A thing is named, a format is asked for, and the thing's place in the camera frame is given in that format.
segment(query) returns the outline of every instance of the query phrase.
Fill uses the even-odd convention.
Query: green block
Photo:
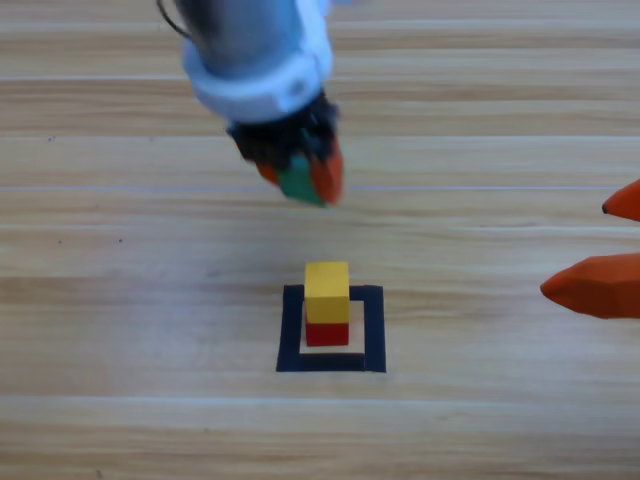
[[[326,203],[318,196],[311,179],[311,167],[306,158],[295,156],[286,172],[278,172],[278,182],[282,193],[300,202],[325,207]]]

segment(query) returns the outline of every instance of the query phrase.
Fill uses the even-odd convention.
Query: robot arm
[[[285,196],[324,206],[342,190],[330,0],[175,0],[195,96],[229,122],[245,160]]]

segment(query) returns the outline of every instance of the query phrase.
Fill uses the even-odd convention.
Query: yellow block
[[[307,263],[304,302],[309,323],[349,323],[349,265]]]

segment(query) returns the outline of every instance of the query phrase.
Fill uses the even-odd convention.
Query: black square outline
[[[364,353],[300,353],[304,285],[285,285],[276,371],[386,373],[382,287],[349,287],[349,300],[364,302]]]

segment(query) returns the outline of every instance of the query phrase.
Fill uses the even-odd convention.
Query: red block
[[[348,323],[309,323],[305,315],[307,347],[343,347],[349,345]]]

